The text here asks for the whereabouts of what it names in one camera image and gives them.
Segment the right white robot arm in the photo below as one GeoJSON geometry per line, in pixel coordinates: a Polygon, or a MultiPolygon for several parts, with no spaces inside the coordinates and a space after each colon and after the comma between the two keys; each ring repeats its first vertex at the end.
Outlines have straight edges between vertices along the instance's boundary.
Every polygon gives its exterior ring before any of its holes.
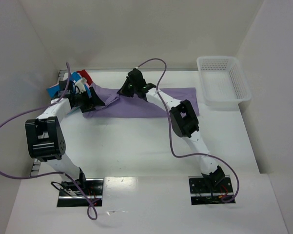
{"type": "Polygon", "coordinates": [[[174,133],[188,144],[199,163],[205,187],[210,193],[214,192],[225,178],[225,174],[219,163],[210,156],[210,151],[199,131],[199,121],[191,102],[187,99],[173,98],[154,84],[147,83],[137,68],[128,73],[117,93],[130,98],[137,96],[166,111],[169,116],[169,138],[174,133]]]}

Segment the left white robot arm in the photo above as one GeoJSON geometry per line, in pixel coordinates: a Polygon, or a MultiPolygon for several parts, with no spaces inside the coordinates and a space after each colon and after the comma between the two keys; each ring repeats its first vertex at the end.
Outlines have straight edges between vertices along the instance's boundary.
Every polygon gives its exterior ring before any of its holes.
{"type": "Polygon", "coordinates": [[[51,96],[51,106],[36,119],[27,120],[25,131],[30,157],[47,163],[56,172],[61,172],[64,189],[78,194],[78,188],[67,177],[68,175],[84,192],[90,189],[90,184],[86,181],[82,169],[76,166],[66,153],[60,123],[74,107],[79,107],[86,113],[104,106],[105,103],[93,87],[86,89],[82,83],[72,81],[69,82],[67,90],[65,86],[65,82],[59,83],[59,89],[51,96]]]}

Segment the purple polo shirt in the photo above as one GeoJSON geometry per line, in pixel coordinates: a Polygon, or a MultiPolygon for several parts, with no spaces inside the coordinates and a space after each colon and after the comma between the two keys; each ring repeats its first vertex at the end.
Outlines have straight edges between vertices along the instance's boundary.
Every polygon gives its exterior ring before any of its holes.
{"type": "MultiPolygon", "coordinates": [[[[95,110],[83,113],[84,118],[158,118],[166,117],[166,113],[160,107],[145,102],[138,97],[124,97],[117,94],[117,89],[102,88],[96,84],[91,85],[105,106],[98,106],[95,110]]],[[[199,108],[196,97],[196,89],[189,88],[163,88],[162,91],[179,100],[189,100],[197,115],[199,108]]]]}

